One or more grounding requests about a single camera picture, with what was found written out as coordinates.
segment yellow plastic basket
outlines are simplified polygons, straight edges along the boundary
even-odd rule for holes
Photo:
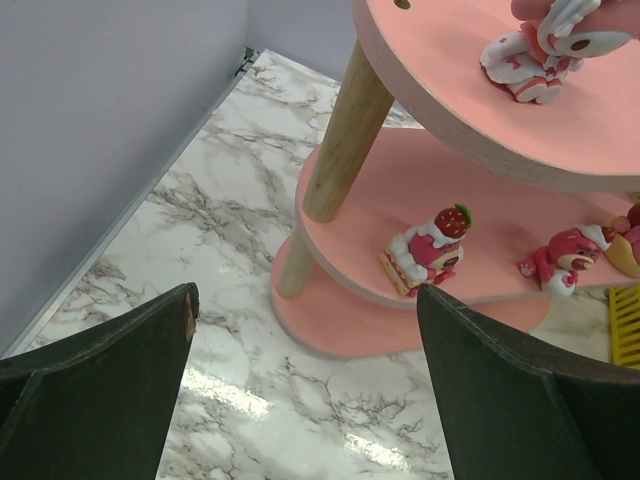
[[[613,363],[640,370],[640,285],[609,290]]]

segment figurine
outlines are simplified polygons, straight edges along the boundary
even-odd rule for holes
[[[611,226],[617,235],[605,252],[607,260],[628,277],[640,278],[640,203],[626,217],[615,218]]]
[[[640,0],[511,0],[511,13],[524,22],[520,31],[489,44],[480,63],[521,103],[553,101],[585,58],[611,53],[640,34]]]
[[[568,297],[578,283],[578,272],[590,269],[600,252],[611,246],[616,231],[599,225],[577,225],[551,238],[549,244],[537,249],[518,264],[520,273],[537,276],[543,290]]]
[[[470,227],[469,209],[455,205],[393,238],[379,259],[398,293],[415,296],[421,284],[439,285],[453,277],[464,256],[460,241]]]

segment white marble surface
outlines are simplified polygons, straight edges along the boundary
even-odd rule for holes
[[[202,316],[160,479],[453,478],[423,353],[321,359],[271,311],[271,262],[337,88],[263,54],[31,345],[198,284]],[[389,123],[415,126],[399,113]],[[603,294],[557,301],[535,333],[606,360]]]

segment gray wall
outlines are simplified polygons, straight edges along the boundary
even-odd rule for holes
[[[247,0],[0,0],[0,354],[239,66]]]
[[[249,44],[342,79],[356,33],[352,0],[251,0]]]

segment shelf tier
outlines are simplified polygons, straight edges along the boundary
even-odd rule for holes
[[[567,194],[526,186],[466,160],[422,129],[384,128],[337,218],[316,223],[302,211],[318,149],[305,163],[296,192],[303,238],[316,261],[344,288],[392,308],[415,309],[400,296],[378,261],[393,238],[454,203],[467,205],[474,225],[465,258],[441,287],[470,304],[543,295],[520,275],[517,262],[575,224],[606,222],[631,205],[622,194]],[[580,276],[580,288],[636,280],[602,257]]]
[[[358,41],[389,92],[440,141],[548,190],[638,189],[639,42],[587,60],[553,103],[518,104],[479,64],[486,45],[519,28],[508,1],[410,3],[354,0]]]
[[[324,355],[357,358],[422,348],[415,311],[382,307],[336,283],[314,266],[302,293],[294,299],[275,289],[289,247],[276,255],[271,277],[271,302],[285,330],[298,342]],[[483,303],[474,308],[522,331],[529,331],[547,315],[549,296]]]

